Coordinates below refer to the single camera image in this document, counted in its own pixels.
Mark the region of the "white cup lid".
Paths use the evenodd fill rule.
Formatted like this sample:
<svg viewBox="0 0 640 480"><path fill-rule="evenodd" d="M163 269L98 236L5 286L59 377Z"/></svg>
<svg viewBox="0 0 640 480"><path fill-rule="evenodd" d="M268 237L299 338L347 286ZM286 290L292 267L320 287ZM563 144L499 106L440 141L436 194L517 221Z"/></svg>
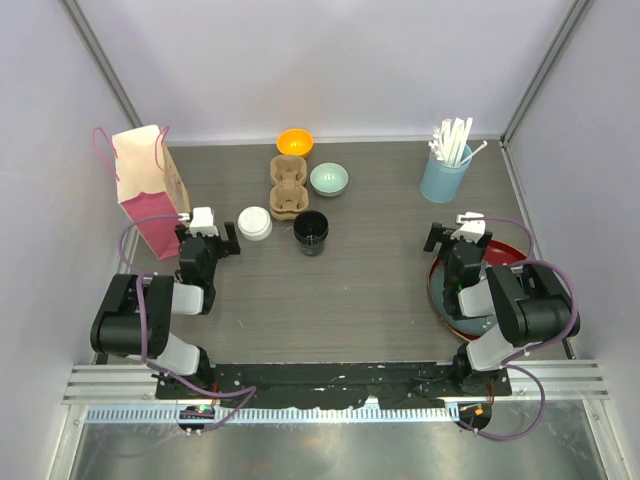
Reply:
<svg viewBox="0 0 640 480"><path fill-rule="evenodd" d="M258 206L249 206L241 211L237 219L237 226L249 241L265 240L272 232L270 213Z"/></svg>

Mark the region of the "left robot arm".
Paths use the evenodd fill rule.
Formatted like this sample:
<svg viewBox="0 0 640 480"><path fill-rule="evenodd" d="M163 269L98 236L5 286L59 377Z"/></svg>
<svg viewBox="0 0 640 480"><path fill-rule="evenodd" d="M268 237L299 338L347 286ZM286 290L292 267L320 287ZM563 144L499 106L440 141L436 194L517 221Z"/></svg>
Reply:
<svg viewBox="0 0 640 480"><path fill-rule="evenodd" d="M214 304L218 262L241 253L235 224L195 232L176 227L179 268L175 274L116 274L93 322L90 343L99 354L137 359L179 375L178 386L190 398L205 397L213 385L206 351L171 332L172 316L206 315Z"/></svg>

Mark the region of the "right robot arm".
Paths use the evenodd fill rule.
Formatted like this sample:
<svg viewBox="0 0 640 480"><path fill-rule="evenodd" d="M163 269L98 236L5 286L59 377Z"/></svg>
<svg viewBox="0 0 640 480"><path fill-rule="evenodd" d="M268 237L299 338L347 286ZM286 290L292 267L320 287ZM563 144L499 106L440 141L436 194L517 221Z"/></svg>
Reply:
<svg viewBox="0 0 640 480"><path fill-rule="evenodd" d="M427 277L430 306L465 342L451 365L416 378L421 395L490 395L511 360L579 332L566 280L494 239L483 220L465 214L454 228L435 222L423 249L436 255Z"/></svg>

